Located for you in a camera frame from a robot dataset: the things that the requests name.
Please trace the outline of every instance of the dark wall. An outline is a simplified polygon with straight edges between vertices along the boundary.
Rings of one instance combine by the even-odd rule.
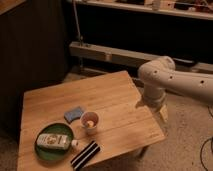
[[[87,5],[78,15],[86,43],[213,63],[213,21]]]
[[[0,15],[0,125],[18,137],[23,93],[68,70],[60,0],[29,0]]]

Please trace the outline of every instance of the white bottle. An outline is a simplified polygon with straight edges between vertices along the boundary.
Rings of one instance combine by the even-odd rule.
[[[67,135],[46,133],[40,134],[36,143],[40,147],[61,150],[67,150],[70,145],[73,147],[78,145],[77,140],[71,142]]]

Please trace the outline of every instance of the cable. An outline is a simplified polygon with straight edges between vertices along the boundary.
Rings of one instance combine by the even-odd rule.
[[[208,138],[206,141],[204,141],[203,145],[201,146],[201,149],[200,149],[200,162],[201,162],[201,165],[203,166],[203,168],[208,171],[207,167],[205,166],[204,162],[203,162],[203,149],[205,147],[205,145],[210,141],[211,143],[211,152],[213,154],[213,137],[211,138]]]
[[[209,114],[211,115],[211,117],[213,117],[213,108],[208,106],[208,109],[209,109]]]

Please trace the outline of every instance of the black cable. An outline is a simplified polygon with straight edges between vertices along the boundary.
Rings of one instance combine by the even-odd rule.
[[[207,167],[205,166],[204,162],[203,162],[203,148],[205,147],[205,145],[208,143],[208,142],[211,142],[211,152],[213,154],[213,137],[211,138],[208,138],[206,141],[204,141],[203,145],[201,146],[201,149],[200,149],[200,162],[201,162],[201,165],[203,166],[203,168],[208,171]]]

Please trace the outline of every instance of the table leg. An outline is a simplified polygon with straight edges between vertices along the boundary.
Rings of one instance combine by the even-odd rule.
[[[147,151],[148,147],[149,147],[149,146],[145,146],[145,147],[143,147],[143,148],[141,149],[141,151],[140,151],[140,153],[139,153],[139,155],[138,155],[138,157],[139,157],[140,159],[143,158],[143,156],[144,156],[145,152]]]

